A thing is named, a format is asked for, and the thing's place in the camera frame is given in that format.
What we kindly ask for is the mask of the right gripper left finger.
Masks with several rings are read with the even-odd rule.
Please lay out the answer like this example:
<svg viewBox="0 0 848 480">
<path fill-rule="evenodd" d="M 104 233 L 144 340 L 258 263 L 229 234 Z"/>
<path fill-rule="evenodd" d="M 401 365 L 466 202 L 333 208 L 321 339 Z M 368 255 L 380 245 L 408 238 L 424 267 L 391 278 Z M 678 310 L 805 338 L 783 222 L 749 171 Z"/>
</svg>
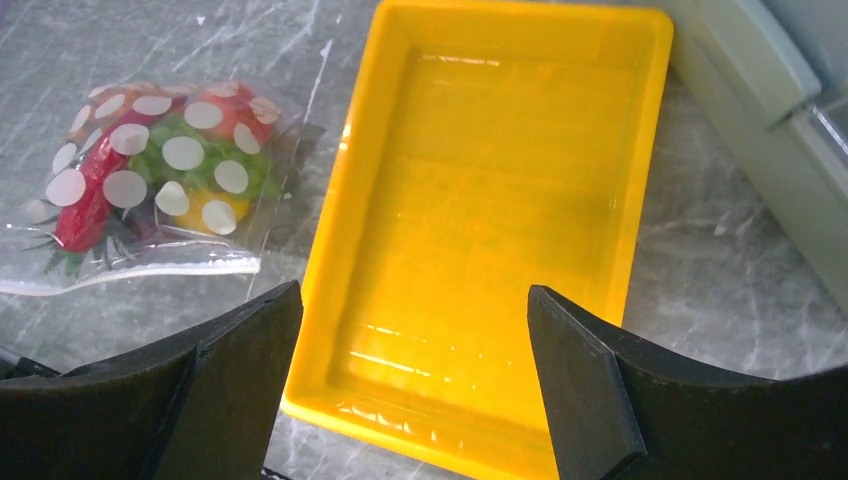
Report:
<svg viewBox="0 0 848 480">
<path fill-rule="evenodd" d="M 297 282 L 61 373 L 1 353 L 5 479 L 268 479 L 303 316 Z"/>
</svg>

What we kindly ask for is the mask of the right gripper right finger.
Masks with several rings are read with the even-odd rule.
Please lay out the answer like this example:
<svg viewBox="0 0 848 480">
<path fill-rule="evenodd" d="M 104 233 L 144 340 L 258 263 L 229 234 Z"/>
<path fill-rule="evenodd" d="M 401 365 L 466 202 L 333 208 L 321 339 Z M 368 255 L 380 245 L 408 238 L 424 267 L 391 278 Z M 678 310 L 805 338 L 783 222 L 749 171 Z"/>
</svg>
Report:
<svg viewBox="0 0 848 480">
<path fill-rule="evenodd" d="M 847 369 L 787 380 L 702 363 L 550 287 L 527 324 L 562 479 L 843 479 Z"/>
</svg>

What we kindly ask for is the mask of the yellow toy lemon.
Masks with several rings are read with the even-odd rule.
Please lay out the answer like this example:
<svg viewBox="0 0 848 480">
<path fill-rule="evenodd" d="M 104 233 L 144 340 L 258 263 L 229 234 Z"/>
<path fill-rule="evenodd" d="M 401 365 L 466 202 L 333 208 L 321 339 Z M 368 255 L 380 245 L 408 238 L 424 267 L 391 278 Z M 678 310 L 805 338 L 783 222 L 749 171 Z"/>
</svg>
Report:
<svg viewBox="0 0 848 480">
<path fill-rule="evenodd" d="M 210 235 L 232 234 L 249 213 L 252 202 L 228 192 L 191 190 L 188 210 L 172 218 L 183 229 Z"/>
</svg>

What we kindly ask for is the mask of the red toy chili pepper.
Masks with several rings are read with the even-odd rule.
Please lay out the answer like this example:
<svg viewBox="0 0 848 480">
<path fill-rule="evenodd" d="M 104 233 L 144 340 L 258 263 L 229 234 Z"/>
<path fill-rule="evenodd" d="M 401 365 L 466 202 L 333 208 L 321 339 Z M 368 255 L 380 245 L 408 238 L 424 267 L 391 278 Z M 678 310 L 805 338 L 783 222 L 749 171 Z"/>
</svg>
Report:
<svg viewBox="0 0 848 480">
<path fill-rule="evenodd" d="M 101 137 L 84 158 L 78 171 L 85 180 L 85 191 L 75 204 L 63 207 L 58 215 L 55 235 L 62 250 L 85 253 L 104 235 L 113 207 L 106 200 L 106 178 L 123 170 L 129 156 L 116 152 L 108 135 Z"/>
</svg>

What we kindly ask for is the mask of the clear zip top bag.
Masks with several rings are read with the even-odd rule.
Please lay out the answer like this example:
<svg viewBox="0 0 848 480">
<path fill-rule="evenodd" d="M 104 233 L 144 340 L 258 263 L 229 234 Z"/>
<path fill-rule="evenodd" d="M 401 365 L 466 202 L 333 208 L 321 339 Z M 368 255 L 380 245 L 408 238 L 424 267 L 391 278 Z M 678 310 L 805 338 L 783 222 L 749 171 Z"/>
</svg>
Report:
<svg viewBox="0 0 848 480">
<path fill-rule="evenodd" d="M 250 130 L 242 123 L 234 129 L 233 142 L 247 154 L 267 153 L 275 161 L 282 183 L 282 196 L 277 200 L 261 197 L 252 202 L 247 216 L 229 235 L 210 235 L 180 228 L 172 218 L 188 210 L 187 189 L 177 181 L 160 185 L 147 183 L 127 166 L 109 175 L 103 186 L 106 200 L 117 207 L 136 207 L 135 214 L 142 229 L 139 240 L 132 245 L 138 254 L 132 263 L 119 262 L 114 269 L 87 261 L 77 278 L 67 277 L 64 269 L 56 268 L 45 275 L 42 270 L 50 258 L 46 249 L 29 251 L 38 241 L 25 228 L 56 214 L 60 208 L 80 200 L 85 180 L 78 171 L 95 143 L 108 135 L 116 152 L 131 156 L 145 150 L 150 129 L 168 114 L 179 114 L 191 127 L 208 139 L 219 137 L 211 132 L 223 119 L 222 111 L 207 102 L 198 101 L 200 91 L 213 84 L 158 85 L 133 82 L 104 85 L 92 90 L 75 116 L 68 136 L 63 140 L 48 164 L 43 182 L 32 186 L 31 196 L 12 213 L 1 217 L 1 289 L 5 293 L 26 296 L 51 296 L 70 292 L 98 283 L 143 276 L 166 275 L 241 275 L 255 274 L 262 265 L 262 250 L 270 230 L 270 214 L 284 194 L 284 186 L 294 163 L 304 133 L 303 109 L 267 85 L 239 81 L 255 93 L 273 100 L 280 108 L 280 119 L 264 147 L 258 145 Z M 143 96 L 186 95 L 184 107 L 166 114 L 149 126 L 128 124 L 109 133 L 109 127 L 133 102 Z M 163 151 L 166 161 L 177 169 L 188 170 L 192 160 L 200 160 L 202 148 L 186 137 L 169 140 Z M 214 177 L 234 196 L 245 190 L 247 173 L 240 164 L 225 160 L 218 164 Z"/>
</svg>

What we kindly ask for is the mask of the green toy grapes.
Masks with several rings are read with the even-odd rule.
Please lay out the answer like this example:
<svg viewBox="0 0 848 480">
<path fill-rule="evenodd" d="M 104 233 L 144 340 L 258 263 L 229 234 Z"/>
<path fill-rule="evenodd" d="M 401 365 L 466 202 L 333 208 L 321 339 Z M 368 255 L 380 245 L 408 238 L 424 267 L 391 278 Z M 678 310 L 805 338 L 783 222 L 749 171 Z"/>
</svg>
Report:
<svg viewBox="0 0 848 480">
<path fill-rule="evenodd" d="M 167 141 L 182 137 L 195 141 L 202 148 L 201 159 L 192 160 L 192 167 L 188 170 L 169 164 L 163 151 Z M 247 173 L 247 187 L 236 195 L 238 198 L 254 201 L 261 197 L 271 201 L 282 196 L 282 183 L 275 161 L 267 153 L 247 154 L 229 140 L 208 139 L 179 114 L 168 114 L 152 126 L 145 150 L 130 157 L 128 168 L 149 184 L 177 181 L 187 189 L 221 191 L 223 188 L 216 181 L 214 171 L 225 160 L 240 164 Z"/>
</svg>

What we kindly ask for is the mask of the yellow plastic tray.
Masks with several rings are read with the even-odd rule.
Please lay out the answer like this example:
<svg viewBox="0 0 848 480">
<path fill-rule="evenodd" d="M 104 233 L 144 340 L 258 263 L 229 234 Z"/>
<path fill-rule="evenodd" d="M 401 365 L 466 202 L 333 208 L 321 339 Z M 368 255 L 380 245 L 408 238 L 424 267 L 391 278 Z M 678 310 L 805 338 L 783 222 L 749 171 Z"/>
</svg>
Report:
<svg viewBox="0 0 848 480">
<path fill-rule="evenodd" d="M 553 479 L 527 327 L 623 318 L 673 25 L 644 7 L 384 1 L 282 408 L 478 479 Z"/>
</svg>

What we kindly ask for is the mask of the orange toy pineapple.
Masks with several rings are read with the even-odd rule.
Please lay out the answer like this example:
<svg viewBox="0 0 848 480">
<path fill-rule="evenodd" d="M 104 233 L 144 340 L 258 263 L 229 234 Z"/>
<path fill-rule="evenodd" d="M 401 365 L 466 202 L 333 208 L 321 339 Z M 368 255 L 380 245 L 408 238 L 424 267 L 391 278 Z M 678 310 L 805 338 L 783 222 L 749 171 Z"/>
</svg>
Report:
<svg viewBox="0 0 848 480">
<path fill-rule="evenodd" d="M 28 225 L 25 230 L 38 242 L 27 249 L 50 252 L 45 275 L 61 267 L 67 277 L 77 278 L 89 260 L 108 271 L 119 262 L 132 264 L 138 257 L 132 245 L 142 233 L 137 212 L 136 207 L 117 207 L 98 196 L 83 199 Z"/>
</svg>

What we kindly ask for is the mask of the toy peach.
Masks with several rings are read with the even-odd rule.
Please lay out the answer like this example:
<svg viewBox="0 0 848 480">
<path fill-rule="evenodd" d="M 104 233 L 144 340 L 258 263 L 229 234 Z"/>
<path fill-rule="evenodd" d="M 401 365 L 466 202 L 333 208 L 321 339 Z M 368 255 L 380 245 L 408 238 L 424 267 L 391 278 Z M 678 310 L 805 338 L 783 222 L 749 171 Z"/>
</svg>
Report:
<svg viewBox="0 0 848 480">
<path fill-rule="evenodd" d="M 199 92 L 198 101 L 218 107 L 223 119 L 211 132 L 229 141 L 238 123 L 244 124 L 260 147 L 264 147 L 280 119 L 279 106 L 271 99 L 254 92 L 247 84 L 239 81 L 220 82 Z"/>
</svg>

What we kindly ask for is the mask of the purple toy sweet potato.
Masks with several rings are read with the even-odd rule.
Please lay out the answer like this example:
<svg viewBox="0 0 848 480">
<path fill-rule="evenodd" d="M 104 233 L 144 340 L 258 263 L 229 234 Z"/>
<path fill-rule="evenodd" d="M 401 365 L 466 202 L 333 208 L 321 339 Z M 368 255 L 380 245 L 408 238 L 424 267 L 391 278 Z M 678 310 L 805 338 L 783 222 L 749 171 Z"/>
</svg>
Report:
<svg viewBox="0 0 848 480">
<path fill-rule="evenodd" d="M 184 107 L 187 100 L 188 97 L 186 95 L 174 97 L 143 96 L 133 102 L 130 109 L 109 127 L 108 132 L 111 133 L 118 127 L 128 124 L 152 125 L 166 114 Z"/>
</svg>

